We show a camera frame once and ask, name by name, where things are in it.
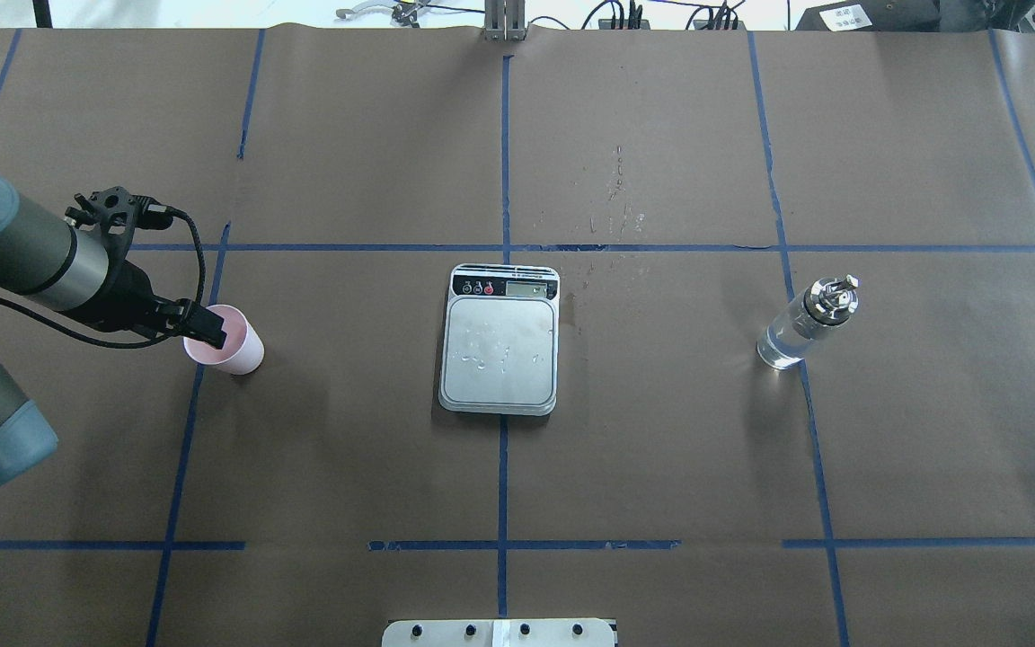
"black cable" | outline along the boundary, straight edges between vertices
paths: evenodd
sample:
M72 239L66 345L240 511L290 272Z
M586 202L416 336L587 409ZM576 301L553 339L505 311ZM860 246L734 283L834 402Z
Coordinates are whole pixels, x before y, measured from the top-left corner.
M698 13L702 12L702 9L708 9L710 11L710 22L713 22L713 7L707 4L700 4L693 12L690 13L689 20L685 21L685 29L689 29L689 25L693 24L693 18L698 17Z
M398 0L398 4L405 4L405 5L407 5L407 7L412 7L412 5L414 5L414 3L412 3L412 1L407 1L407 0ZM445 7L445 5L442 5L442 4L423 4L423 5L420 5L420 7L418 7L419 10L420 9L425 9L425 8L428 8L428 9L445 9L447 11L452 11L452 12L457 12L457 13L484 13L485 12L484 9L468 9L468 8L465 8L465 7Z
M51 0L33 0L31 4L34 7L34 26L52 28L54 24L51 24Z
M711 17L710 22L707 22L707 24L702 26L702 29L726 31L730 29L731 18L732 21L736 21L736 17L737 13L732 10L731 5L722 1L721 5L718 7L718 17L716 17L716 20L713 20Z
M679 3L678 0L650 0L650 3L661 3L661 4L678 4L681 7L706 7L707 4L702 3Z
M593 10L586 17L586 22L583 22L582 28L586 29L587 26L589 25L590 20L592 20L593 16L596 12L598 12L598 10L601 7L604 7L604 5L607 5L607 4L613 4L613 5L615 5L615 8L617 10L617 12L615 13L615 16L613 16L612 18L610 18L610 26L613 26L613 25L616 24L617 17L619 17L619 16L621 17L621 20L625 20L625 7L624 7L624 4L621 4L619 0L601 0L601 2L596 7L593 7Z
M555 18L555 17L536 17L536 18L531 18L531 20L529 21L529 24L534 24L534 22L537 22L537 21L554 21L556 24L559 24L559 25L563 26L563 28L569 29L569 25L564 24L562 21L559 21L558 18Z
M198 305L201 305L202 292L206 291L206 257L202 255L202 241L198 237L198 226L195 225L194 218L189 217L188 213L183 212L183 210L176 209L175 215L177 217L180 217L182 220L186 223L186 227L189 228L189 236L190 238L194 238L194 251L196 251L196 254L198 255L198 290L194 293L194 302L198 303ZM9 307L14 312L20 313L20 315L25 315L33 319L34 321L37 321L40 324L45 324L45 326L49 326L57 331L62 332L63 335L67 335L68 337L78 340L80 343L95 345L95 347L99 348L110 348L119 350L148 348L152 347L152 345L161 344L165 343L165 341L178 336L177 332L166 332L166 334L164 335L156 336L153 340L144 341L144 343L130 343L130 344L108 343L108 341L106 340L97 340L89 335L84 335L82 334L82 332L79 332L77 330L66 328L61 323L58 323L58 321L54 321L53 319L42 317L41 315L39 315L39 313L36 313L33 310L30 310L29 307L22 305L21 303L12 302L12 300L0 297L0 305L4 307ZM180 326L178 327L181 327L181 325L184 324L187 320L188 317L187 319L181 320Z
M454 11L459 13L484 13L484 9L466 9L463 7L443 7L442 4L427 4L426 7L431 9L446 9L448 11Z

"bottle cap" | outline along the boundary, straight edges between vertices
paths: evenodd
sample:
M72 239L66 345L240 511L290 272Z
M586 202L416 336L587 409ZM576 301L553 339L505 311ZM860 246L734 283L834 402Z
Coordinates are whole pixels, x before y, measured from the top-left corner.
M805 308L809 315L826 326L839 326L857 312L857 275L845 278L828 277L814 283L805 294Z

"white sticker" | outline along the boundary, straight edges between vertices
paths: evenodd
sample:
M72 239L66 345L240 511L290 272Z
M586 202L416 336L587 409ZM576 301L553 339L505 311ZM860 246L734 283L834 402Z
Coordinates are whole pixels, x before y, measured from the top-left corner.
M860 29L862 26L874 26L874 21L869 20L868 13L859 4L822 11L821 20L825 21L829 31L849 31Z

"metal clamp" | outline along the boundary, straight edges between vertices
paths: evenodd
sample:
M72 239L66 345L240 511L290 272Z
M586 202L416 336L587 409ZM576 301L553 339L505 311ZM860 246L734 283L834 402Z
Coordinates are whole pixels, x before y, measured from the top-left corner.
M357 16L366 9L373 8L383 8L391 9L391 18L395 24L402 26L411 26L412 28L418 28L418 17L420 13L426 12L431 0L413 0L410 3L400 3L395 0L366 0L365 3L354 4L353 8L349 9L337 9L334 11L334 16L339 18L339 20L350 20L351 17Z
M485 40L526 40L526 0L485 0Z

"scale platform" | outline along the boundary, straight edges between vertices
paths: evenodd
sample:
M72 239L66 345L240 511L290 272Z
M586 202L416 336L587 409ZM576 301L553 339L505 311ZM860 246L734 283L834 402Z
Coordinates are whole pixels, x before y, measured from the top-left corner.
M545 415L558 402L558 292L550 267L449 273L439 402L451 411Z

